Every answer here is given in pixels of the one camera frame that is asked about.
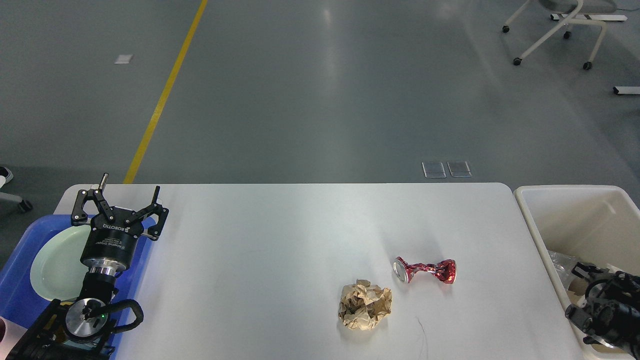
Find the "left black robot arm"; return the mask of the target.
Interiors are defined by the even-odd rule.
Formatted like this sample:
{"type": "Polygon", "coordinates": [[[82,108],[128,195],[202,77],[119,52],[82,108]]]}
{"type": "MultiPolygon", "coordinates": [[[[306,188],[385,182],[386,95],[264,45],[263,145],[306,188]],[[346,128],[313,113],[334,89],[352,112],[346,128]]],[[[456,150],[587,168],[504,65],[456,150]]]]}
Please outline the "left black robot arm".
{"type": "Polygon", "coordinates": [[[144,311],[132,298],[118,299],[119,276],[134,263],[142,238],[156,241],[169,209],[156,186],[149,205],[139,210],[110,205],[105,199],[108,174],[80,189],[70,214],[73,227],[88,228],[80,263],[87,268],[77,296],[53,298],[7,353],[9,360],[108,360],[114,335],[134,330],[144,311]]]}

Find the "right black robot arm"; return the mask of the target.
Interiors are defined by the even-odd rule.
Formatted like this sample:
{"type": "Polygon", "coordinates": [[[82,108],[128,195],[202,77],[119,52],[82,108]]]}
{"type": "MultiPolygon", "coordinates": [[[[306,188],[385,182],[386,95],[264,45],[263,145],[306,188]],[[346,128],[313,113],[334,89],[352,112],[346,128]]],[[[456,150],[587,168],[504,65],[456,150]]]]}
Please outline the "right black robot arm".
{"type": "Polygon", "coordinates": [[[586,345],[601,344],[624,350],[634,359],[640,353],[640,278],[622,270],[610,272],[578,262],[571,273],[587,282],[583,305],[570,304],[565,317],[585,334],[586,345]]]}

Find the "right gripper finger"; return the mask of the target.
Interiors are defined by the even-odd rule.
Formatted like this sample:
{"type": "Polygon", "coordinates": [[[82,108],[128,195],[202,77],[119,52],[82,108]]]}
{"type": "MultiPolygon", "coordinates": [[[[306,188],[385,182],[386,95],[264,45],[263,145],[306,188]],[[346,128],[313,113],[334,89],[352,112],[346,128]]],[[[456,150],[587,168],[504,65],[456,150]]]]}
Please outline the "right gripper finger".
{"type": "Polygon", "coordinates": [[[577,262],[571,269],[571,273],[585,281],[596,281],[608,273],[608,268],[599,268],[589,262],[577,262]]]}

